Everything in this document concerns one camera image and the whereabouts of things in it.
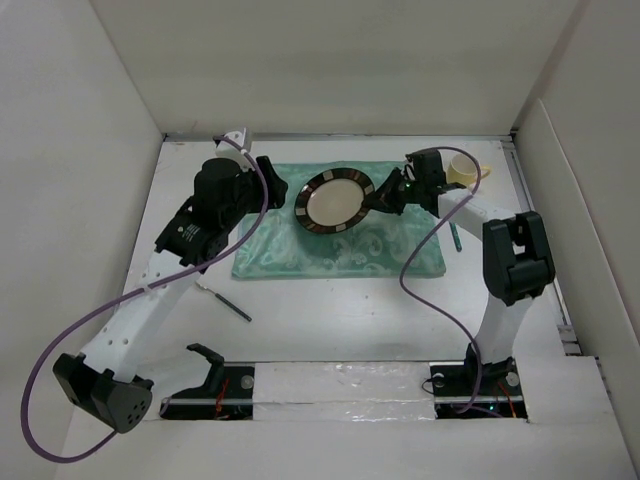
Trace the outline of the green patterned placemat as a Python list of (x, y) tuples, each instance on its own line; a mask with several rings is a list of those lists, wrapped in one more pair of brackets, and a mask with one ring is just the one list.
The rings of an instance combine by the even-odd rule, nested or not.
[(368, 214), (353, 228), (330, 235), (305, 230), (294, 214), (297, 195), (313, 176), (332, 168), (355, 168), (378, 187), (401, 162), (338, 161), (276, 164), (288, 184), (282, 208), (266, 213), (258, 229), (235, 253), (236, 280), (397, 277), (410, 254), (437, 224), (418, 205), (402, 215)]

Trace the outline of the dark rimmed dinner plate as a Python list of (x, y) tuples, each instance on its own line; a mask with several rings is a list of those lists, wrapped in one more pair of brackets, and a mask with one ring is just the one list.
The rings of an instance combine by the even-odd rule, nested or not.
[(306, 231), (329, 235), (349, 230), (369, 213), (365, 206), (374, 184), (361, 170), (324, 170), (308, 180), (294, 201), (294, 216)]

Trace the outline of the knife with green handle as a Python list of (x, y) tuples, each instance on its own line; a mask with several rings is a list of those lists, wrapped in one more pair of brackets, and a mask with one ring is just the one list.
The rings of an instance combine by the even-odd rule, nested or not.
[(463, 245), (461, 242), (461, 238), (457, 229), (457, 226), (454, 223), (450, 223), (450, 231), (451, 231), (451, 235), (452, 235), (452, 239), (454, 242), (454, 247), (456, 249), (456, 251), (458, 253), (460, 253), (463, 250)]

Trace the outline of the yellow mug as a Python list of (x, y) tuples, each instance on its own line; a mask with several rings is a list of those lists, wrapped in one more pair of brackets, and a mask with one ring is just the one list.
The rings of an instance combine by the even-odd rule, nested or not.
[(474, 162), (463, 154), (455, 155), (446, 170), (449, 183), (459, 183), (467, 188), (472, 188), (479, 179), (485, 179), (490, 174), (490, 167), (481, 166), (480, 171), (477, 171)]

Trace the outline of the fork with dark handle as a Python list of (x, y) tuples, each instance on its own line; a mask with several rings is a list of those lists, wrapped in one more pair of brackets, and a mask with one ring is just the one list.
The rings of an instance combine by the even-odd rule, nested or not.
[(203, 291), (203, 292), (206, 292), (206, 293), (212, 295), (219, 302), (221, 302), (223, 305), (225, 305), (228, 309), (233, 311), (236, 315), (238, 315), (240, 318), (242, 318), (246, 322), (252, 322), (253, 321), (252, 317), (248, 313), (243, 311), (241, 308), (239, 308), (237, 305), (235, 305), (233, 302), (228, 300), (226, 297), (224, 297), (220, 293), (218, 293), (218, 292), (214, 291), (213, 289), (201, 284), (200, 282), (196, 282), (195, 286), (200, 291)]

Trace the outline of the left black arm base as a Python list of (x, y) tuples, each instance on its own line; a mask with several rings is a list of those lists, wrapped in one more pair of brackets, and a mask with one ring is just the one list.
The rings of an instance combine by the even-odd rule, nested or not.
[(222, 355), (199, 343), (186, 349), (205, 360), (205, 376), (193, 386), (164, 397), (159, 407), (163, 420), (241, 421), (253, 419), (255, 365), (225, 362)]

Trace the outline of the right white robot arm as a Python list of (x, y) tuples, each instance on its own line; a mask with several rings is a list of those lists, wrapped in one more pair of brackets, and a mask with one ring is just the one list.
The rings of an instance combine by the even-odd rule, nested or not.
[[(471, 188), (446, 178), (441, 153), (460, 154), (471, 162), (476, 179)], [(413, 172), (395, 168), (362, 206), (400, 215), (417, 205), (438, 219), (418, 244), (423, 247), (446, 223), (453, 223), (481, 242), (482, 278), (487, 306), (476, 334), (469, 336), (462, 381), (473, 393), (483, 394), (499, 379), (497, 368), (513, 357), (517, 333), (534, 300), (556, 275), (545, 225), (535, 211), (515, 213), (477, 196), (481, 166), (470, 153), (450, 146), (412, 152), (406, 160)]]

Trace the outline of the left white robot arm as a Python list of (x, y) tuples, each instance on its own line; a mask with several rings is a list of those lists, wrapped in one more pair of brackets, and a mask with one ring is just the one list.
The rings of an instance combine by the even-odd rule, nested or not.
[(229, 158), (204, 162), (194, 190), (155, 242), (140, 278), (141, 294), (124, 301), (76, 355), (63, 354), (53, 373), (71, 402), (117, 433), (131, 431), (152, 401), (154, 382), (139, 373), (146, 345), (178, 300), (228, 245), (248, 214), (284, 205), (287, 183), (270, 159), (244, 171)]

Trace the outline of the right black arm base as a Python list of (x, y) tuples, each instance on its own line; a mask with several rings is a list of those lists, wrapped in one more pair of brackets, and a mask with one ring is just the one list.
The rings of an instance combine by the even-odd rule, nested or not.
[(432, 396), (437, 420), (528, 418), (513, 356), (478, 371), (469, 345), (463, 360), (430, 362), (421, 389)]

